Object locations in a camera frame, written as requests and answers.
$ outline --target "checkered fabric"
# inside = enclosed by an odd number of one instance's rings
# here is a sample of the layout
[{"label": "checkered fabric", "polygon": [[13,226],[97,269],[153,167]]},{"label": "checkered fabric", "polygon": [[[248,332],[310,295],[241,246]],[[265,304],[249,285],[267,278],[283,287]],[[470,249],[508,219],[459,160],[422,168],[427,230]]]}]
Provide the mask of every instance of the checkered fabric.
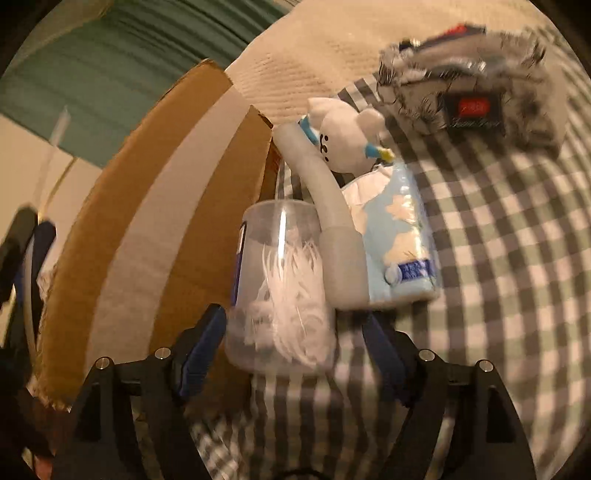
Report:
[{"label": "checkered fabric", "polygon": [[[383,138],[412,169],[439,251],[443,291],[399,308],[395,327],[444,360],[490,359],[515,403],[540,480],[572,453],[591,415],[591,81],[554,29],[568,91],[560,153],[522,151],[503,138],[464,132],[416,137],[380,107],[374,77],[339,97],[386,116]],[[309,199],[283,166],[278,197]],[[337,176],[340,183],[348,179]],[[381,397],[359,323],[338,318],[339,351],[327,375],[254,376],[249,411],[196,425],[214,478],[268,479],[311,466],[330,478],[373,478],[404,417]],[[451,434],[446,421],[431,474]]]}]

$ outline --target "green curtain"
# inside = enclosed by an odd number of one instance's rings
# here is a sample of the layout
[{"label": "green curtain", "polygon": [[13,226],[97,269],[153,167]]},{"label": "green curtain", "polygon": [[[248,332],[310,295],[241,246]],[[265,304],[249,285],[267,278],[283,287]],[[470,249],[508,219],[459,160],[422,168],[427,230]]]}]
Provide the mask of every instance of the green curtain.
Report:
[{"label": "green curtain", "polygon": [[115,0],[0,79],[0,112],[103,167],[160,97],[203,59],[225,68],[285,14],[272,0]]}]

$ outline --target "red label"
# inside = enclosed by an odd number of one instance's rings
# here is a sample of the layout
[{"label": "red label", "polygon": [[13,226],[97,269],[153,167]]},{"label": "red label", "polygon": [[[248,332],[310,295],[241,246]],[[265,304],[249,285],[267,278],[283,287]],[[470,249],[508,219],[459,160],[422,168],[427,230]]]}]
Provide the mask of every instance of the red label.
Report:
[{"label": "red label", "polygon": [[447,30],[443,35],[455,35],[460,33],[466,33],[468,29],[465,24],[459,24],[457,27]]},{"label": "red label", "polygon": [[458,104],[458,116],[485,116],[491,111],[488,98],[463,98]]}]

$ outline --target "white plush cat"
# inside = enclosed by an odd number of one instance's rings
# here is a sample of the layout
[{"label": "white plush cat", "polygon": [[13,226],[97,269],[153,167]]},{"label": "white plush cat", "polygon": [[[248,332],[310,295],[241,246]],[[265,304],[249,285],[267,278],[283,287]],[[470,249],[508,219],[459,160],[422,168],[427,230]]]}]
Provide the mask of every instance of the white plush cat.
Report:
[{"label": "white plush cat", "polygon": [[310,98],[300,125],[332,171],[358,177],[369,172],[376,159],[394,159],[389,148],[379,146],[384,117],[373,108],[358,112],[336,98]]}]

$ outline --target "metal screw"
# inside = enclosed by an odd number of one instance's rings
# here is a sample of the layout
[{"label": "metal screw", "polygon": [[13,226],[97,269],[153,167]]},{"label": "metal screw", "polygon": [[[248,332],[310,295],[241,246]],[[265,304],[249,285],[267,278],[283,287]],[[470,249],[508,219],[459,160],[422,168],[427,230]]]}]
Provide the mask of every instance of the metal screw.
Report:
[{"label": "metal screw", "polygon": [[170,348],[163,346],[154,353],[154,356],[160,360],[164,360],[170,356]]},{"label": "metal screw", "polygon": [[492,372],[495,369],[495,366],[488,360],[483,360],[482,362],[479,362],[478,366],[482,371],[485,372]]},{"label": "metal screw", "polygon": [[105,356],[102,356],[95,362],[95,367],[98,368],[99,370],[104,370],[105,368],[107,368],[109,366],[110,363],[111,363],[111,360],[109,360]]},{"label": "metal screw", "polygon": [[435,354],[431,350],[421,350],[418,353],[418,357],[421,360],[425,360],[426,362],[430,362],[432,360],[435,360]]}]

